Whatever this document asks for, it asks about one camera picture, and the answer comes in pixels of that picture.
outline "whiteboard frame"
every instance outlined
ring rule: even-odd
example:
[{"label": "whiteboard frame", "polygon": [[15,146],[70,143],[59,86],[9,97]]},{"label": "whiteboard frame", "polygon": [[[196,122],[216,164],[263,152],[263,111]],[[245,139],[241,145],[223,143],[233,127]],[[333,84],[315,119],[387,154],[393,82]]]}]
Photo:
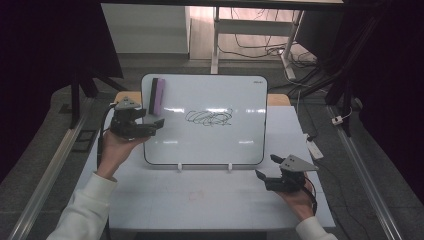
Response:
[{"label": "whiteboard frame", "polygon": [[[262,141],[262,144],[261,144],[261,153],[258,154],[257,158],[255,158],[255,159],[257,159],[257,161],[255,161],[255,162],[246,162],[246,163],[240,163],[240,162],[235,162],[234,163],[234,162],[231,162],[231,161],[217,162],[217,163],[214,163],[214,162],[193,163],[193,162],[184,162],[184,161],[176,161],[176,162],[172,162],[172,163],[167,163],[167,162],[158,162],[158,163],[155,163],[155,162],[152,162],[151,160],[150,161],[148,160],[148,156],[146,156],[146,144],[143,144],[143,156],[144,156],[144,160],[147,163],[149,163],[151,166],[172,166],[172,165],[175,166],[175,165],[179,165],[179,164],[182,164],[184,166],[228,166],[229,164],[239,165],[239,166],[255,166],[255,165],[260,164],[263,161],[263,159],[264,159],[264,153],[265,153],[265,139],[266,139],[265,138],[265,133],[266,133],[266,119],[267,119],[267,110],[266,109],[267,109],[267,102],[268,102],[268,98],[267,98],[268,81],[267,81],[267,79],[265,77],[259,76],[259,75],[256,75],[256,76],[241,76],[241,75],[230,75],[230,74],[221,75],[221,74],[156,74],[156,73],[149,73],[149,74],[144,75],[141,78],[141,82],[140,82],[140,89],[141,89],[141,93],[142,93],[141,94],[141,97],[142,97],[142,101],[141,102],[142,102],[142,107],[143,108],[148,108],[149,102],[150,102],[150,87],[148,88],[148,90],[144,89],[144,91],[143,91],[143,80],[147,80],[150,83],[153,78],[156,78],[157,77],[157,78],[163,78],[163,79],[165,79],[165,82],[166,82],[166,78],[167,77],[168,78],[169,77],[172,78],[172,76],[177,76],[177,77],[181,77],[181,76],[190,76],[190,77],[207,76],[207,77],[219,77],[219,78],[225,78],[225,77],[228,77],[228,78],[232,78],[232,77],[244,78],[244,77],[246,77],[246,78],[258,78],[258,80],[259,79],[260,80],[264,80],[264,82],[265,82],[265,88],[264,88],[265,91],[264,91],[264,96],[263,96],[264,97],[264,106],[263,106],[263,109],[265,110],[265,113],[263,114],[263,135],[261,135],[262,137],[260,139]],[[152,118],[150,117],[150,119],[149,119],[149,115],[147,114],[146,117],[143,117],[142,118],[142,121],[143,122],[146,122],[146,123],[150,123],[152,121]]]}]

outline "whiteboard eraser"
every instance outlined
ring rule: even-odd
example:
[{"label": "whiteboard eraser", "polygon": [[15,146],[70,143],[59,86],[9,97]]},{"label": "whiteboard eraser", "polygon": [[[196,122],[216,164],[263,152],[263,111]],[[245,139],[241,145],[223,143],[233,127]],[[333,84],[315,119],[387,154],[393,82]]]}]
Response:
[{"label": "whiteboard eraser", "polygon": [[153,78],[150,92],[149,114],[160,116],[165,79]]}]

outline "wooden surface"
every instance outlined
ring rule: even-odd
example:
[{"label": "wooden surface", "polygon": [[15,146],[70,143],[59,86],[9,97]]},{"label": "wooden surface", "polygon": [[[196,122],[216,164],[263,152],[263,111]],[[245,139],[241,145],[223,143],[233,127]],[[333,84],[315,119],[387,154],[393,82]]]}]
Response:
[{"label": "wooden surface", "polygon": [[[116,95],[115,103],[126,96],[141,104],[141,92],[119,92]],[[290,100],[284,94],[268,94],[268,106],[290,106]]]}]

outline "human hand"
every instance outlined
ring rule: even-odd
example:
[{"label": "human hand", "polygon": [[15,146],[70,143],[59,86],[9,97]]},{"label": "human hand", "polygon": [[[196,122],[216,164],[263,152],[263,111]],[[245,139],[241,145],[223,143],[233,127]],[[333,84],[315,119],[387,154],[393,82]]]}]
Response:
[{"label": "human hand", "polygon": [[[306,189],[309,191],[312,190],[312,185],[310,182],[306,181]],[[307,218],[313,217],[314,212],[312,210],[312,201],[311,198],[304,191],[299,190],[297,192],[285,193],[285,192],[276,192],[281,198],[286,201],[290,209],[294,212],[297,218],[300,221],[303,221]]]},{"label": "human hand", "polygon": [[149,140],[150,137],[127,140],[107,130],[103,135],[103,152],[97,175],[111,179],[119,166],[128,158],[131,151],[140,143]]}]

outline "gray floor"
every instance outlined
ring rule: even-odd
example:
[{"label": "gray floor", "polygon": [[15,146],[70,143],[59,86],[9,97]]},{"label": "gray floor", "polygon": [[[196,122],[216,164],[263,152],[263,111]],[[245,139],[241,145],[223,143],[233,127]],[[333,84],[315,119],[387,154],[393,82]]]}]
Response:
[{"label": "gray floor", "polygon": [[[188,60],[163,56],[120,55],[124,79],[116,81],[130,90],[139,90],[140,80],[147,73],[208,74],[210,60]],[[305,76],[311,68],[295,69],[298,78]],[[288,84],[277,59],[252,60],[223,59],[219,65],[220,74],[261,75],[268,80],[269,87]],[[94,101],[93,109],[83,130],[97,131],[100,117],[107,105],[113,101],[117,91],[104,83],[96,84],[101,93]],[[294,85],[273,90],[273,93],[288,93]],[[337,129],[331,124],[327,106],[323,102],[325,90],[318,91],[297,104],[297,91],[291,103],[299,113],[304,132],[317,135],[314,140],[325,158],[317,162],[319,176],[327,196],[337,227],[327,229],[339,239],[387,239],[380,221],[371,206],[359,181],[357,173],[344,149]],[[70,124],[69,113],[59,113],[64,104],[70,104],[70,89],[64,88],[52,96],[51,109],[37,135],[22,155],[11,173],[0,185],[0,239],[6,239],[19,219],[29,198],[41,179],[47,165]],[[390,159],[363,128],[358,119],[360,109],[355,107],[351,116],[352,138],[363,157],[366,166],[387,203],[404,239],[418,240],[424,236],[424,207],[418,201]],[[90,149],[88,143],[75,143],[74,150]],[[85,164],[88,152],[73,151],[68,156],[60,174],[45,202],[27,239],[45,239],[54,229],[61,210],[67,204],[79,174]],[[293,230],[270,232],[268,240],[298,239]],[[246,236],[220,235],[215,239],[246,239]],[[173,234],[139,234],[113,231],[113,239],[207,239],[207,236]]]}]

